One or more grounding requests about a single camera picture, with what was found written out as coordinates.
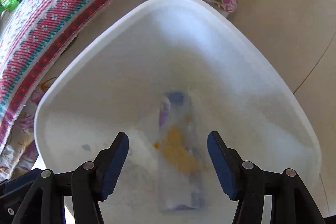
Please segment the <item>red green patterned tablecloth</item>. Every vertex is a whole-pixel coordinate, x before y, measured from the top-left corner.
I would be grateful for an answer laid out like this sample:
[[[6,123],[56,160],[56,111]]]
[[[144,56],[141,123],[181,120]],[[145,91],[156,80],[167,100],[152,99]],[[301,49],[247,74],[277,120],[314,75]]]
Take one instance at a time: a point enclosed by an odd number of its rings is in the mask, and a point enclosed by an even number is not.
[[[38,79],[111,0],[23,0],[1,35],[1,145]]]

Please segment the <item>white plastic trash bin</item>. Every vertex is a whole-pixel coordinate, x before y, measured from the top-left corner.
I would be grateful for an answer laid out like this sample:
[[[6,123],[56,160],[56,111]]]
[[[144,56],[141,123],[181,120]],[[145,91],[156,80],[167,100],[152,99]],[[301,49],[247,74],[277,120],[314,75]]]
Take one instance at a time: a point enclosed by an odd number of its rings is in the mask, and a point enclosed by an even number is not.
[[[231,223],[207,151],[217,131],[245,161],[294,169],[312,189],[321,149],[304,111],[259,50],[200,0],[149,0],[70,63],[41,100],[35,140],[47,168],[75,170],[129,138],[106,223]]]

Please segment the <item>trash item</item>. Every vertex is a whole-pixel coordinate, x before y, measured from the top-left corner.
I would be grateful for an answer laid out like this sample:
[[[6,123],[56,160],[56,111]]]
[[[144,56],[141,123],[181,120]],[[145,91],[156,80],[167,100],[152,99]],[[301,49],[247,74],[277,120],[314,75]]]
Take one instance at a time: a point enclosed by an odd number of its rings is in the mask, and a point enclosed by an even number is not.
[[[179,90],[164,94],[159,109],[159,209],[199,210],[204,207],[202,172],[205,165],[190,96]]]

